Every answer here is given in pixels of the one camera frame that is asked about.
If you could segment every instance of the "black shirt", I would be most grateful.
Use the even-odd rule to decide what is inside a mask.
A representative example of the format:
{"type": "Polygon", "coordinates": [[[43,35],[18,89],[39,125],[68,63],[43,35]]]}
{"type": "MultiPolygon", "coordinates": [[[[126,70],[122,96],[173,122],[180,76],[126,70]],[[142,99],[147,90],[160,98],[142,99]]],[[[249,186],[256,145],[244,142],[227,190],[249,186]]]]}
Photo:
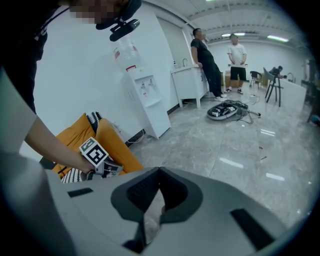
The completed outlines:
{"type": "Polygon", "coordinates": [[[43,25],[59,8],[57,0],[5,1],[3,10],[11,10],[1,17],[2,46],[0,67],[3,66],[11,82],[28,106],[34,104],[37,61],[41,60],[47,40],[43,25]]]}
{"type": "Polygon", "coordinates": [[[206,45],[199,39],[195,38],[192,40],[191,42],[191,47],[195,47],[197,48],[197,52],[198,52],[198,61],[200,63],[202,62],[213,62],[214,61],[214,57],[211,54],[211,52],[208,50],[208,48],[206,47],[206,45]]]}
{"type": "Polygon", "coordinates": [[[280,70],[278,68],[275,68],[273,71],[272,71],[272,75],[274,76],[278,76],[280,74],[280,70]]]}

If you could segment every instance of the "person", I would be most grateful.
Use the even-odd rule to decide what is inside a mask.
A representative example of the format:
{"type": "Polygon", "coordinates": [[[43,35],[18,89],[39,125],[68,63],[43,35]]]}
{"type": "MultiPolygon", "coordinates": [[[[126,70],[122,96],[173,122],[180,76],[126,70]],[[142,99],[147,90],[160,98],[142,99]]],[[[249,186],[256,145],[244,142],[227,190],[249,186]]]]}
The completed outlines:
{"type": "Polygon", "coordinates": [[[202,42],[206,35],[200,28],[193,30],[194,39],[191,42],[191,54],[194,62],[203,69],[206,79],[209,83],[209,91],[215,96],[215,99],[222,102],[227,95],[221,91],[221,72],[215,63],[214,57],[202,42]]]}
{"type": "Polygon", "coordinates": [[[283,76],[280,75],[282,70],[283,70],[283,67],[282,66],[278,66],[278,68],[273,68],[270,73],[272,75],[276,76],[277,78],[283,78],[283,76]]]}
{"type": "MultiPolygon", "coordinates": [[[[1,32],[1,65],[20,96],[36,114],[34,104],[37,61],[47,40],[47,24],[61,6],[70,8],[77,18],[88,19],[98,30],[126,21],[140,8],[141,0],[32,0],[7,1],[3,8],[12,11],[1,32]]],[[[58,164],[89,173],[95,167],[78,152],[62,144],[37,116],[25,142],[40,155],[58,164]]]]}
{"type": "Polygon", "coordinates": [[[235,34],[230,35],[231,44],[228,46],[228,56],[231,61],[231,70],[230,70],[230,84],[227,92],[231,92],[231,84],[233,81],[238,81],[238,75],[240,78],[238,94],[244,94],[242,92],[242,86],[246,78],[246,60],[247,52],[245,47],[238,43],[238,37],[235,34]]]}

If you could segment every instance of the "black chair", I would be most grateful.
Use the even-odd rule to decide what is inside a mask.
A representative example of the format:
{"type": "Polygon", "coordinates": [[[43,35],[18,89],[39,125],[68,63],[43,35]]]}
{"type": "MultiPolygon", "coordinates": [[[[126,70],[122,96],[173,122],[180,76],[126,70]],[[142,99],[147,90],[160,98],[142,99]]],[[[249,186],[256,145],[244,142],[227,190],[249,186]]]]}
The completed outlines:
{"type": "Polygon", "coordinates": [[[250,71],[250,75],[252,77],[251,79],[251,83],[253,82],[253,86],[255,86],[255,82],[258,82],[258,89],[259,89],[259,84],[260,87],[262,87],[262,75],[261,73],[257,72],[257,71],[250,71]]]}
{"type": "Polygon", "coordinates": [[[265,78],[267,80],[270,80],[270,83],[268,85],[268,89],[266,90],[266,94],[265,94],[265,99],[267,98],[268,96],[268,92],[269,92],[269,89],[271,87],[271,91],[270,91],[270,94],[268,96],[268,99],[266,100],[266,103],[268,103],[269,99],[270,99],[270,96],[272,94],[272,91],[275,87],[275,102],[277,102],[277,88],[279,89],[279,107],[281,107],[281,89],[283,89],[283,87],[280,86],[280,78],[279,77],[276,77],[274,76],[273,74],[270,74],[265,68],[263,68],[263,71],[264,71],[264,75],[265,75],[265,78]]]}

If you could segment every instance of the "orange pillow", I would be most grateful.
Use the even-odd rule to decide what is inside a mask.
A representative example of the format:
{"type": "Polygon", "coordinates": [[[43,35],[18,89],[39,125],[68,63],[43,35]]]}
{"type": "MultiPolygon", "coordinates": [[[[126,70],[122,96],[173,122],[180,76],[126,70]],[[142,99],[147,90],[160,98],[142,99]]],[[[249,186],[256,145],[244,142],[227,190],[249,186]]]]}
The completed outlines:
{"type": "MultiPolygon", "coordinates": [[[[79,147],[90,137],[95,138],[96,134],[84,113],[73,125],[56,136],[68,148],[80,152],[79,147]]],[[[52,170],[63,178],[72,168],[57,164],[52,170]]]]}
{"type": "Polygon", "coordinates": [[[123,171],[119,175],[136,172],[144,168],[107,119],[102,118],[99,121],[95,139],[116,163],[123,166],[123,171]]]}

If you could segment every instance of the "water bottle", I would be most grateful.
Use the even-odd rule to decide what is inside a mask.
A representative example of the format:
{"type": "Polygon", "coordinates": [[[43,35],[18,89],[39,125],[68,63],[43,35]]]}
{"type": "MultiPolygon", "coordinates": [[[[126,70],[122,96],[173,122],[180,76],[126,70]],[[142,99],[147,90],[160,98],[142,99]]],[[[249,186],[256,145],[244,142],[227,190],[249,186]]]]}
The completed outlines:
{"type": "Polygon", "coordinates": [[[115,61],[123,72],[129,72],[143,66],[139,51],[128,35],[117,41],[117,47],[113,52],[115,61]]]}

